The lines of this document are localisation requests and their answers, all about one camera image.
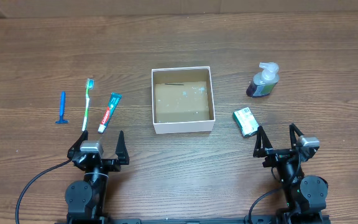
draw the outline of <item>pump nozzle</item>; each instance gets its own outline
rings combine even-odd
[[[278,67],[278,65],[274,62],[267,62],[267,63],[260,62],[259,67],[263,68],[262,78],[264,80],[274,79],[274,77],[276,76],[276,73],[280,69],[280,67]]]

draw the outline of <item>open cardboard box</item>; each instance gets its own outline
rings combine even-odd
[[[212,131],[215,108],[209,67],[153,69],[152,96],[157,134]]]

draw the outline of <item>green soap package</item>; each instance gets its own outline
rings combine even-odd
[[[235,111],[233,117],[239,125],[244,137],[251,137],[257,132],[259,124],[256,122],[249,108]]]

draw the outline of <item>green toothbrush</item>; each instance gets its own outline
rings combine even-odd
[[[85,115],[84,115],[84,123],[82,124],[82,131],[86,130],[86,123],[88,121],[88,108],[90,106],[90,96],[88,94],[89,90],[92,90],[94,86],[94,80],[93,79],[88,79],[86,81],[86,92],[85,92],[85,100],[86,100],[86,104],[85,104]]]

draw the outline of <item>hand soap bottle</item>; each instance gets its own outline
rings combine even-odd
[[[247,95],[250,97],[267,96],[272,92],[280,77],[278,76],[278,65],[274,62],[259,63],[259,67],[263,68],[262,72],[254,75],[251,84],[248,86]]]

